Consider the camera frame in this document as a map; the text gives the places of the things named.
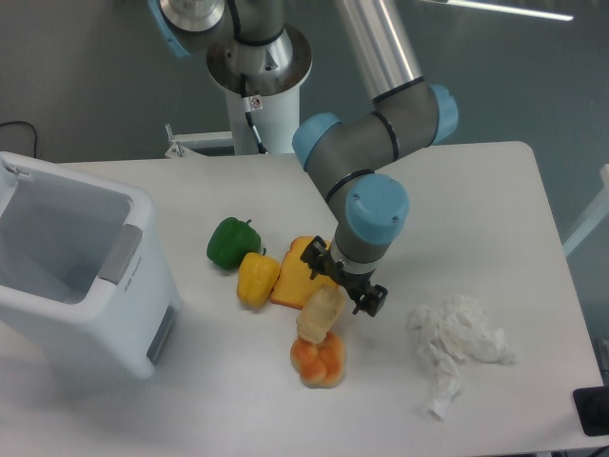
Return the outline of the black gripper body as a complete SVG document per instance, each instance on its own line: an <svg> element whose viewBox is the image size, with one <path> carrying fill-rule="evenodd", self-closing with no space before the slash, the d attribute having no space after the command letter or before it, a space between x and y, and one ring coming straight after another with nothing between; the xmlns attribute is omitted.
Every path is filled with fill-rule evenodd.
<svg viewBox="0 0 609 457"><path fill-rule="evenodd" d="M342 286L353 302L361 302L367 295L374 295L376 290L370 283L371 272L356 274L348 272L344 263L334 261L327 251L322 255L322 274Z"/></svg>

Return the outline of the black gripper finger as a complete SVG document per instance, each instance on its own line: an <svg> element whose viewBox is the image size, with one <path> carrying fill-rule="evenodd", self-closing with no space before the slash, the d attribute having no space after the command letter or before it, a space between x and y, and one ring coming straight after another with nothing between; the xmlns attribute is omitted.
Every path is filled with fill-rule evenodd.
<svg viewBox="0 0 609 457"><path fill-rule="evenodd" d="M309 269L310 280L314 280L318 275L331 276L331 255L321 236L315 236L308 243L300 259Z"/></svg>
<svg viewBox="0 0 609 457"><path fill-rule="evenodd" d="M354 315L364 312L370 317L375 317L382 309L386 300L388 290L380 285L366 283L351 291L351 299L355 304L352 311Z"/></svg>

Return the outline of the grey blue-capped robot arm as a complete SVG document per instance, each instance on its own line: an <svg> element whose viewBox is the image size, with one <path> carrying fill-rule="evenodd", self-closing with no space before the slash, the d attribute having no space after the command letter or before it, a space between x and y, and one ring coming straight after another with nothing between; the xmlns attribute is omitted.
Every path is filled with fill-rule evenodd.
<svg viewBox="0 0 609 457"><path fill-rule="evenodd" d="M206 56L224 92L238 154L294 153L337 220L330 243L315 238L303 261L375 315L386 289L371 276L403 228L408 197L381 168L450 135L455 99L428 85L396 5L340 1L336 8L374 109L347 124L331 113L302 120L300 88L312 67L305 36L285 21L280 1L152 1L170 49Z"/></svg>

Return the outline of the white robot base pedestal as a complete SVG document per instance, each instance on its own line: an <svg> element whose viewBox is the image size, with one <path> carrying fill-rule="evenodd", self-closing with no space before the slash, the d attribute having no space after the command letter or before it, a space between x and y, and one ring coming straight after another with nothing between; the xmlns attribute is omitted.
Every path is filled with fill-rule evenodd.
<svg viewBox="0 0 609 457"><path fill-rule="evenodd" d="M236 155L291 153L292 137L300 126L301 94L298 87L275 95L246 98L225 92L228 131L175 134L166 126L167 153L183 157L192 151L208 154L231 149Z"/></svg>

